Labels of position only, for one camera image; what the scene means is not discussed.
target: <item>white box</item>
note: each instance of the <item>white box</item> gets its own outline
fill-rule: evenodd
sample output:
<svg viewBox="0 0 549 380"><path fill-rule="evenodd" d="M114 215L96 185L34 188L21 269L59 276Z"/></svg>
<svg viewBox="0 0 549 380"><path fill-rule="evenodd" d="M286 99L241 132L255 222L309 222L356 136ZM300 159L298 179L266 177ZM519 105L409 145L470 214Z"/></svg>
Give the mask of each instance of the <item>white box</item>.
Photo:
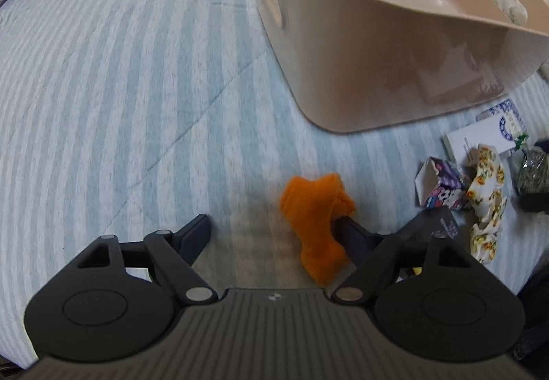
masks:
<svg viewBox="0 0 549 380"><path fill-rule="evenodd" d="M512 138L515 140L520 138L521 136L528 137L528 130L526 129L526 125L522 121L521 115L519 114L518 109L512 99L507 98L500 104L496 104L496 106L492 106L490 109L481 112L479 115L477 115L477 120L484 120L485 118L491 117L492 115L499 115L500 117L503 115L503 129L506 131L508 137L512 136ZM515 148L511 148L506 153L501 153L500 157L502 159L505 159L511 156L514 151Z"/></svg>
<svg viewBox="0 0 549 380"><path fill-rule="evenodd" d="M506 153L516 146L513 136L506 130L506 120L502 114L449 132L443 141L449 157L462 166L477 164L479 144L493 146L499 154Z"/></svg>

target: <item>bed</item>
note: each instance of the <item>bed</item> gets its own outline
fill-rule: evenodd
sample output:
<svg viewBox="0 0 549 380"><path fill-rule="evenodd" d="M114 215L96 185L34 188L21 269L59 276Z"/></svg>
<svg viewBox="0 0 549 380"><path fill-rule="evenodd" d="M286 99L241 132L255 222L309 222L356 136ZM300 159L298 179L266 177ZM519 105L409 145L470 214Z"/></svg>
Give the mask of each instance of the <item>bed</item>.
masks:
<svg viewBox="0 0 549 380"><path fill-rule="evenodd" d="M0 44L0 354L23 367L25 305L95 237L140 240L207 213L195 268L213 286L312 286L278 210L286 181L337 171L358 222L394 232L419 211L414 177L445 156L441 136L493 104L322 131L292 99L255 0L7 0ZM511 98L549 136L547 82L534 74ZM548 227L507 208L488 268L513 292Z"/></svg>

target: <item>black object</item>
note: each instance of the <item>black object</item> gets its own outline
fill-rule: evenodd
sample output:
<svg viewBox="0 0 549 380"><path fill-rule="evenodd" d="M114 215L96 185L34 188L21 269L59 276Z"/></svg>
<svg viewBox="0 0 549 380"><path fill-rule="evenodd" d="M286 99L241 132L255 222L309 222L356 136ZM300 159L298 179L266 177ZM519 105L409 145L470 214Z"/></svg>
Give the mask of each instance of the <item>black object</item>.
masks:
<svg viewBox="0 0 549 380"><path fill-rule="evenodd" d="M441 362L460 362L461 378L526 378L504 354L523 328L522 306L437 232L449 220L447 208L426 210L389 236L339 220L336 237L359 265L331 298L229 289L218 300L190 267L209 240L205 215L143 242L103 236L29 302L25 327L40 360L22 378L452 378L456 365ZM418 233L435 237L413 240ZM153 283L129 266L148 268ZM395 283L413 266L423 273Z"/></svg>
<svg viewBox="0 0 549 380"><path fill-rule="evenodd" d="M517 297L526 320L513 354L538 378L549 379L549 266L534 274Z"/></svg>
<svg viewBox="0 0 549 380"><path fill-rule="evenodd" d="M0 355L0 380L15 380L23 370Z"/></svg>
<svg viewBox="0 0 549 380"><path fill-rule="evenodd" d="M549 214L549 193L523 194L519 197L519 204L527 213Z"/></svg>
<svg viewBox="0 0 549 380"><path fill-rule="evenodd" d="M538 140L536 146L539 146L542 150L549 154L549 140Z"/></svg>

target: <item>floral fabric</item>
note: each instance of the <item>floral fabric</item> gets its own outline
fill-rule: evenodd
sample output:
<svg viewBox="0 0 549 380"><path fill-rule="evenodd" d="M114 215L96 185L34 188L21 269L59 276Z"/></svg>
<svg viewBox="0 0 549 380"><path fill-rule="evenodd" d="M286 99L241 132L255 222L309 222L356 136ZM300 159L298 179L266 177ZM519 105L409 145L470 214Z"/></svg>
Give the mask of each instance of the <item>floral fabric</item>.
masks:
<svg viewBox="0 0 549 380"><path fill-rule="evenodd" d="M470 230L470 250L481 264L488 264L496 255L501 220L507 206L507 198L501 191L504 183L505 170L496 148L480 144L477 175L466 197L479 221Z"/></svg>

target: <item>orange sock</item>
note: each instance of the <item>orange sock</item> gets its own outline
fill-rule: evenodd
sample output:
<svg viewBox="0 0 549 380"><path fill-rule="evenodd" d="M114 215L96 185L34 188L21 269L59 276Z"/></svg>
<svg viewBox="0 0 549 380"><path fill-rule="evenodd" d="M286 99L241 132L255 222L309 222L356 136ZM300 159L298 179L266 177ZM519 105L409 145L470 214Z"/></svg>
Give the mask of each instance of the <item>orange sock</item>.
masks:
<svg viewBox="0 0 549 380"><path fill-rule="evenodd" d="M293 177L282 194L280 209L301 240L301 264L319 286L328 286L350 262L331 235L331 221L355 211L339 174L314 181Z"/></svg>

